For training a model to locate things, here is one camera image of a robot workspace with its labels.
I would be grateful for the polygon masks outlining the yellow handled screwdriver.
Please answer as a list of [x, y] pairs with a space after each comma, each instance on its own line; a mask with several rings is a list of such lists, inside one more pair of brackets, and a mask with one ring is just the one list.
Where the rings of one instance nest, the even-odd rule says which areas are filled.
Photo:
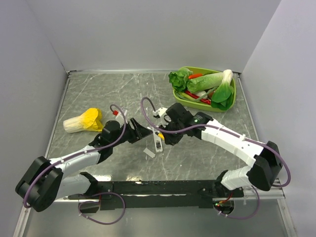
[[164, 140], [164, 136], [162, 133], [158, 133], [158, 137], [160, 137], [162, 140]]

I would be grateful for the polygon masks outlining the white remote control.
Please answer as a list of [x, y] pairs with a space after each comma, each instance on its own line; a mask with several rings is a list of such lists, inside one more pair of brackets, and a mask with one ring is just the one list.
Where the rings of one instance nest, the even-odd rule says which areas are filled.
[[163, 140], [160, 137], [158, 137], [158, 133], [159, 133], [158, 131], [156, 131], [153, 128], [150, 128], [150, 129], [153, 130], [155, 150], [157, 153], [162, 153], [163, 152], [163, 147], [162, 147]]

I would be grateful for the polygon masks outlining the white battery cover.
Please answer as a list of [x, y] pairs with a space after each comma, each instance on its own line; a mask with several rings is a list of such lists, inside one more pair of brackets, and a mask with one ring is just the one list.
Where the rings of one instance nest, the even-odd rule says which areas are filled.
[[156, 154], [150, 151], [148, 148], [145, 148], [143, 152], [151, 158], [154, 158], [156, 156]]

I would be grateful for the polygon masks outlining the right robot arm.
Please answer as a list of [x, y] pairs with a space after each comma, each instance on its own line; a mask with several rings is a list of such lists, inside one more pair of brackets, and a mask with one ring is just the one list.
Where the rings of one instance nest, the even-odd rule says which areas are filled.
[[246, 164], [245, 167], [220, 174], [215, 189], [222, 197], [242, 186], [252, 185], [269, 191], [283, 167], [278, 146], [274, 142], [264, 144], [248, 139], [203, 112], [192, 115], [182, 104], [175, 103], [169, 108], [159, 108], [154, 116], [161, 119], [160, 129], [164, 130], [166, 144], [175, 145], [184, 135], [188, 135], [215, 144]]

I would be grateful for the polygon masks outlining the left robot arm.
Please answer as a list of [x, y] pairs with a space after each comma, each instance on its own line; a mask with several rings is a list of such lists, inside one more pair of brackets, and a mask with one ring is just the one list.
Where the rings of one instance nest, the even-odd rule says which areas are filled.
[[98, 182], [90, 174], [72, 174], [88, 166], [105, 161], [113, 148], [124, 142], [131, 144], [149, 136], [152, 131], [135, 119], [123, 125], [116, 120], [106, 123], [92, 142], [81, 150], [59, 158], [36, 158], [17, 184], [15, 191], [23, 198], [25, 208], [37, 212], [47, 209], [56, 199], [82, 194], [93, 198], [98, 191]]

